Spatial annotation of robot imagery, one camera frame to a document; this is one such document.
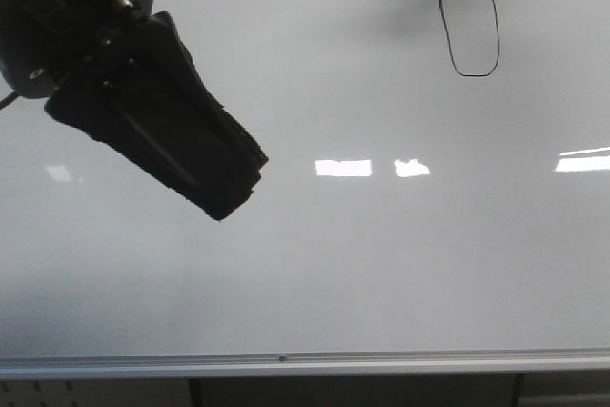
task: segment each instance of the cable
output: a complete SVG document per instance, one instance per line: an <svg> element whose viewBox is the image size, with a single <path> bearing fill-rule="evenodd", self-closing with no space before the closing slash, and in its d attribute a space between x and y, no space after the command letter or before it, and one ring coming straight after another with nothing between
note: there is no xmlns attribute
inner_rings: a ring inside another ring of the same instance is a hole
<svg viewBox="0 0 610 407"><path fill-rule="evenodd" d="M2 101L0 102L0 110L5 109L10 104L12 104L15 100L17 100L18 98L19 98L19 94L16 93L16 92L12 92L7 97L2 99Z"/></svg>
<svg viewBox="0 0 610 407"><path fill-rule="evenodd" d="M524 379L525 374L517 374L515 376L515 382L513 383L513 395L511 396L511 407L519 407L519 398L521 397Z"/></svg>
<svg viewBox="0 0 610 407"><path fill-rule="evenodd" d="M498 37L498 56L496 57L496 64L494 64L494 67L487 73L463 73L458 69L456 59L454 58L454 50L451 46L451 37L449 35L449 26L447 25L447 18L445 17L445 8L443 6L442 0L438 0L438 6L440 7L440 17L442 18L442 24L445 26L445 34L447 35L447 45L449 46L449 56L451 57L451 63L454 65L454 69L456 70L456 72L461 76L469 78L484 78L486 76L491 75L498 68L500 55L498 7L496 6L496 0L491 1L492 5L494 6L494 16L496 18L496 35Z"/></svg>

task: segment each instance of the whiteboard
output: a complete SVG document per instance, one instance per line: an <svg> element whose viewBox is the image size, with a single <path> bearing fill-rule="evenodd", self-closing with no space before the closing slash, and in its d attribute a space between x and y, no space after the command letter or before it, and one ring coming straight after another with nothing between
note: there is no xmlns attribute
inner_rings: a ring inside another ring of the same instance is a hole
<svg viewBox="0 0 610 407"><path fill-rule="evenodd" d="M0 371L610 348L608 0L496 2L473 79L437 0L158 0L270 157L220 224L43 101L0 112Z"/></svg>

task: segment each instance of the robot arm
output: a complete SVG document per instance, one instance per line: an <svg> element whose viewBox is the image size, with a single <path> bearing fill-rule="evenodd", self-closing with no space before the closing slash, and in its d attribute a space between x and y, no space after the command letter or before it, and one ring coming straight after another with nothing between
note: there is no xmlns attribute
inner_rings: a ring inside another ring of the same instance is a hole
<svg viewBox="0 0 610 407"><path fill-rule="evenodd" d="M0 0L0 71L16 93L125 155L214 219L267 157L201 82L153 0Z"/></svg>

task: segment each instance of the white surface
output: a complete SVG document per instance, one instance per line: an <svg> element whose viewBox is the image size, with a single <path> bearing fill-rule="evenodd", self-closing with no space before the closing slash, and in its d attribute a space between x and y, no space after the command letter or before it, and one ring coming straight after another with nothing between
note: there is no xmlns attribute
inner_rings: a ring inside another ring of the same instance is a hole
<svg viewBox="0 0 610 407"><path fill-rule="evenodd" d="M271 159L221 224L42 101L2 111L0 358L610 347L610 172L556 172L608 145L608 0L497 2L473 80L437 0L159 0Z"/></svg>

